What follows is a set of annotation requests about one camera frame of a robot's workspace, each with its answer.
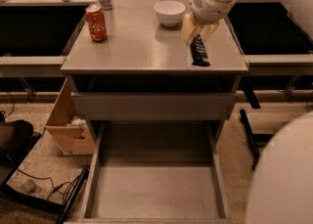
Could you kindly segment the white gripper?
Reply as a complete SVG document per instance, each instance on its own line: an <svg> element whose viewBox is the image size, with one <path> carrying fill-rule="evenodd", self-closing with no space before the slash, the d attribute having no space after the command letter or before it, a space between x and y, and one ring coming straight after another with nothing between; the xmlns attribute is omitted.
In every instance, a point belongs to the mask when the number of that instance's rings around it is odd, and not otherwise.
<svg viewBox="0 0 313 224"><path fill-rule="evenodd" d="M198 34L203 42L207 41L234 4L235 0L190 0L192 12L184 16L181 29L185 44L190 45Z"/></svg>

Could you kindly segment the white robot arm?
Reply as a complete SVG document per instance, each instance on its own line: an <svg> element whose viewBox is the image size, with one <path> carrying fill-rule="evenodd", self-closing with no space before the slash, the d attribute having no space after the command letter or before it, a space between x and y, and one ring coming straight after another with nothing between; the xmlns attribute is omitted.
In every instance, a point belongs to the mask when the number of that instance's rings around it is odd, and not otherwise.
<svg viewBox="0 0 313 224"><path fill-rule="evenodd" d="M280 0L313 36L313 0ZM208 24L224 19L235 0L190 0L182 38L190 44ZM313 113L281 128L268 142L254 170L245 224L313 224Z"/></svg>

